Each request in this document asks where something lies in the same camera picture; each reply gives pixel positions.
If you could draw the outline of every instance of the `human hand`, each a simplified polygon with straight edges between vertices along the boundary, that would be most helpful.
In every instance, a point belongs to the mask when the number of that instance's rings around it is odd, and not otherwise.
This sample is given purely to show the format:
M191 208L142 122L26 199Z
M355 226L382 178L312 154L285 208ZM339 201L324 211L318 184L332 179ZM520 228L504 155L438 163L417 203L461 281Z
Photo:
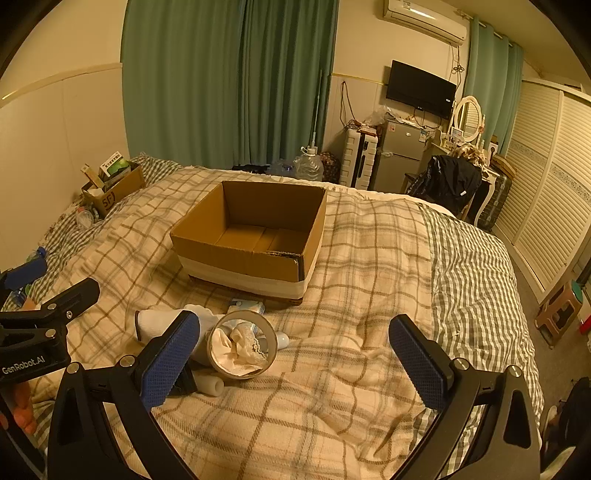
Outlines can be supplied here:
M37 421L33 415L33 404L31 402L31 388L29 387L29 382L23 382L13 386L12 395L15 403L15 406L12 409L14 421L23 429L23 431L32 435L37 429ZM8 420L1 413L0 424L4 430L8 428Z

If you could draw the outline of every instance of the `white louvered door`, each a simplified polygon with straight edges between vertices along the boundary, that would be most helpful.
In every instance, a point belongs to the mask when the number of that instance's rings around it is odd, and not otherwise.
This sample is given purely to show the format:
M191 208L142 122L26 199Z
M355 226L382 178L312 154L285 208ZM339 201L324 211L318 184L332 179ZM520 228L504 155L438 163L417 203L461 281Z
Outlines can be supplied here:
M590 100L522 84L506 154L517 176L495 229L526 262L538 299L570 271L591 226Z
M497 227L512 243L524 224L548 164L560 94L558 90L536 83L521 85L511 144L505 156L515 167L517 176L496 221Z
M549 172L515 243L544 290L579 249L591 215L591 108L568 94L562 103Z

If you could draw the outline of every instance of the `teal curtain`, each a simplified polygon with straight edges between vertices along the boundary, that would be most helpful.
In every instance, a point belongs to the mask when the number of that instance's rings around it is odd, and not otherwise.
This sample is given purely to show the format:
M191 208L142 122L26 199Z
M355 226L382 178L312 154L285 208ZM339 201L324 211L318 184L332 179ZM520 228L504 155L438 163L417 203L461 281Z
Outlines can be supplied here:
M511 43L512 47L507 37L497 37L490 25L480 25L478 17L472 20L464 95L476 97L486 115L485 148L496 135L501 155L509 147L523 71L523 49Z
M338 0L129 0L121 45L129 152L231 168L323 138Z
M130 155L231 168L245 0L129 0L123 101Z
M322 146L337 7L337 0L247 1L240 163L293 159L310 143L319 83L316 145Z

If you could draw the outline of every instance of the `air conditioner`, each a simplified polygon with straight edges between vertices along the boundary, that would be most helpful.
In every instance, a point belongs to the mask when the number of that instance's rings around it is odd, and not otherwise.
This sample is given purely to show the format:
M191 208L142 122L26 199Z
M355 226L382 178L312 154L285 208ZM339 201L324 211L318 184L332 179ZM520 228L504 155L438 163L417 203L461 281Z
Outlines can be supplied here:
M384 19L419 30L454 46L462 45L468 34L464 25L405 0L384 0Z

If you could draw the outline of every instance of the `cardboard box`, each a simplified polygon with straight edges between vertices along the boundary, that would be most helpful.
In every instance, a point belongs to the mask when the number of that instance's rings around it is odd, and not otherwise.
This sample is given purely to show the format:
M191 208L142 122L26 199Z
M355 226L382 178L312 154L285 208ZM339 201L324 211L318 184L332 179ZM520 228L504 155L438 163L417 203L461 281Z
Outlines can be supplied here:
M84 195L84 198L88 203L95 206L101 218L105 218L115 203L124 199L130 193L143 189L146 186L141 165L138 165L137 163L130 163L130 165L131 172L113 185L109 190L104 192L100 197L94 197L87 192L88 189L94 187L92 182L88 182L82 187L82 195Z
M321 187L223 181L172 228L170 238L189 275L300 299L322 245L325 213Z

